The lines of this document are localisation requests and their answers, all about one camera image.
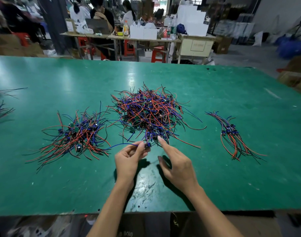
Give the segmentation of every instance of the white box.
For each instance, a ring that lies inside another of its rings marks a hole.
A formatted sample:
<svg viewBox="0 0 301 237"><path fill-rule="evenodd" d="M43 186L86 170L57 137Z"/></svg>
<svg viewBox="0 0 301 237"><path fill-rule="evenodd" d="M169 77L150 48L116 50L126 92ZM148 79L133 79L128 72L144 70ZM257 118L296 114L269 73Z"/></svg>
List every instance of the white box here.
<svg viewBox="0 0 301 237"><path fill-rule="evenodd" d="M130 38L144 39L144 28L131 25L130 26Z"/></svg>
<svg viewBox="0 0 301 237"><path fill-rule="evenodd" d="M144 39L156 40L157 29L144 28Z"/></svg>
<svg viewBox="0 0 301 237"><path fill-rule="evenodd" d="M207 35L209 25L187 22L184 24L185 30L189 36L205 37Z"/></svg>

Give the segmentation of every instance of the green table surface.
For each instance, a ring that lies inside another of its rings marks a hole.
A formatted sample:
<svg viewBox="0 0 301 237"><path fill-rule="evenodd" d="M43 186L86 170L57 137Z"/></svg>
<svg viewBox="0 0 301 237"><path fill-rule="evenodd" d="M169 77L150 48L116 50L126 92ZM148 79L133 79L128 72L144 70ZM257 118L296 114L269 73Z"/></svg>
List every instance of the green table surface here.
<svg viewBox="0 0 301 237"><path fill-rule="evenodd" d="M114 154L123 146L92 161L66 155L39 173L37 163L25 161L29 150L49 144L41 130L59 124L57 110L74 116L76 110L99 110L110 105L114 90L163 85L190 100L185 121L203 131L176 133L201 149L171 138L171 145L187 155L200 185L223 211L301 208L301 95L250 67L208 67L162 63L65 60L0 56L0 90L15 111L0 120L0 215L97 213L115 183ZM266 154L258 164L251 156L231 160L220 141L220 124L205 111L232 115L246 145ZM109 119L116 119L115 113ZM108 141L122 142L121 129L108 128ZM158 170L154 146L141 163L125 212L188 211L192 207Z"/></svg>

